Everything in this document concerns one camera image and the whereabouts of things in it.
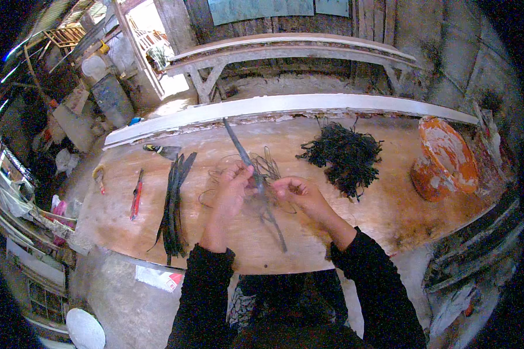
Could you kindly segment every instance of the hand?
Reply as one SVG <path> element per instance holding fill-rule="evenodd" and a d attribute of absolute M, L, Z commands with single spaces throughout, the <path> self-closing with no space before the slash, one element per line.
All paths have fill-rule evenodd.
<path fill-rule="evenodd" d="M 284 177 L 273 182 L 272 189 L 279 200 L 297 204 L 309 217 L 321 223 L 340 251 L 345 251 L 355 238 L 356 230 L 334 212 L 313 182 L 301 177 Z"/>
<path fill-rule="evenodd" d="M 284 177 L 272 183 L 275 195 L 280 200 L 296 204 L 313 220 L 323 223 L 336 213 L 313 182 L 301 177 Z"/>
<path fill-rule="evenodd" d="M 233 218 L 240 212 L 244 199 L 257 192 L 254 179 L 250 180 L 253 172 L 252 165 L 247 167 L 242 161 L 237 160 L 221 173 L 212 215 Z"/>
<path fill-rule="evenodd" d="M 219 189 L 213 200 L 213 209 L 200 239 L 200 246 L 216 253 L 227 250 L 223 227 L 240 212 L 244 199 L 257 192 L 254 188 L 253 172 L 253 166 L 247 167 L 242 161 L 236 161 L 221 173 Z"/>

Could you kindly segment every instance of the blue object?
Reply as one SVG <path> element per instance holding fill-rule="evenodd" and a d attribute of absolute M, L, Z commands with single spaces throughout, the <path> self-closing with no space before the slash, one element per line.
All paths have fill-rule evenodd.
<path fill-rule="evenodd" d="M 128 126 L 132 126 L 134 124 L 137 124 L 138 122 L 142 121 L 144 118 L 141 118 L 141 117 L 135 117 L 135 118 L 132 118 L 132 120 L 130 120 L 130 123 L 128 124 Z"/>
<path fill-rule="evenodd" d="M 276 16 L 314 16 L 312 0 L 208 0 L 213 25 Z"/>
<path fill-rule="evenodd" d="M 316 13 L 349 17 L 348 0 L 316 0 Z"/>
<path fill-rule="evenodd" d="M 107 74 L 91 91 L 107 120 L 117 129 L 125 127 L 135 116 L 128 96 L 114 75 Z"/>

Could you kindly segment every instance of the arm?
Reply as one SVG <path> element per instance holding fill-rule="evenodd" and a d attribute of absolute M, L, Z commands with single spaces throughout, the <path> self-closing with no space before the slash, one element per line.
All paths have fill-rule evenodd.
<path fill-rule="evenodd" d="M 213 210 L 200 242 L 190 252 L 180 307 L 167 349 L 223 348 L 230 340 L 225 323 L 227 287 L 235 254 L 227 248 L 225 222 L 241 210 L 254 168 L 237 162 L 221 174 Z"/>
<path fill-rule="evenodd" d="M 234 258 L 230 249 L 214 253 L 198 244 L 190 252 L 167 349 L 225 347 L 227 287 Z"/>
<path fill-rule="evenodd" d="M 425 336 L 398 270 L 359 227 L 345 251 L 332 244 L 332 261 L 355 282 L 365 321 L 365 342 L 374 348 L 425 348 Z"/>
<path fill-rule="evenodd" d="M 277 180 L 276 196 L 297 204 L 330 234 L 332 260 L 354 280 L 365 321 L 364 339 L 379 348 L 424 348 L 425 336 L 396 267 L 384 250 L 328 205 L 318 187 L 299 177 Z"/>

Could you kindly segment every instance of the workbench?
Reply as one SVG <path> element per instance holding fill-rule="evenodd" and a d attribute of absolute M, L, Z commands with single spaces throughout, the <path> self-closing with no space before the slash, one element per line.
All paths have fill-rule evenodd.
<path fill-rule="evenodd" d="M 310 57 L 345 59 L 384 67 L 395 95 L 410 69 L 419 68 L 415 57 L 391 45 L 325 33 L 266 33 L 210 42 L 170 58 L 168 76 L 190 74 L 200 103 L 209 103 L 217 79 L 227 64 L 275 58 Z M 199 69 L 211 68 L 204 81 Z"/>
<path fill-rule="evenodd" d="M 334 119 L 350 127 L 352 118 Z M 409 170 L 421 155 L 417 119 L 375 116 L 359 119 L 356 130 L 369 132 L 384 140 L 382 161 L 376 164 L 379 179 L 365 188 L 358 203 L 350 202 L 326 181 L 324 169 L 295 158 L 302 154 L 300 144 L 320 134 L 317 121 L 299 117 L 283 122 L 253 123 L 233 129 L 244 148 L 264 154 L 268 146 L 279 166 L 281 176 L 297 175 L 315 181 L 330 206 L 351 225 L 375 239 L 388 255 L 412 250 L 426 242 L 444 237 L 481 216 L 498 200 L 500 193 L 479 198 L 475 194 L 454 193 L 439 203 L 423 200 L 414 190 Z M 198 152 L 196 161 L 181 187 L 181 219 L 187 251 L 194 247 L 203 232 L 210 208 L 198 197 L 215 188 L 209 170 L 224 168 L 238 159 L 227 131 L 220 127 L 199 132 L 165 137 L 158 145 L 182 146 L 188 156 Z M 152 248 L 164 209 L 171 161 L 142 145 L 122 145 L 103 153 L 103 182 L 106 195 L 98 185 L 87 193 L 77 233 L 86 234 L 99 246 L 146 262 L 165 265 L 167 256 L 162 240 Z M 140 168 L 144 168 L 139 215 L 130 221 L 132 192 Z M 288 252 L 282 253 L 273 227 L 261 223 L 257 213 L 244 210 L 227 225 L 229 248 L 236 254 L 233 268 L 241 274 L 302 273 L 333 268 L 329 260 L 330 238 L 313 221 L 299 212 L 286 213 L 275 208 L 273 213 L 283 231 Z M 171 266 L 186 268 L 186 259 L 173 257 Z"/>

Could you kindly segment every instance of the black sleeve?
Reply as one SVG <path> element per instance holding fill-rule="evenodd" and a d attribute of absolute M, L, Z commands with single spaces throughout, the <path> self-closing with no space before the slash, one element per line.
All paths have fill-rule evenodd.
<path fill-rule="evenodd" d="M 355 228 L 357 235 L 344 252 L 332 244 L 332 261 L 355 282 L 365 342 L 376 349 L 424 348 L 425 335 L 398 270 L 377 242 Z"/>
<path fill-rule="evenodd" d="M 233 275 L 235 254 L 217 254 L 198 244 L 190 252 L 180 307 L 176 312 L 167 349 L 224 348 L 229 342 L 227 287 Z"/>

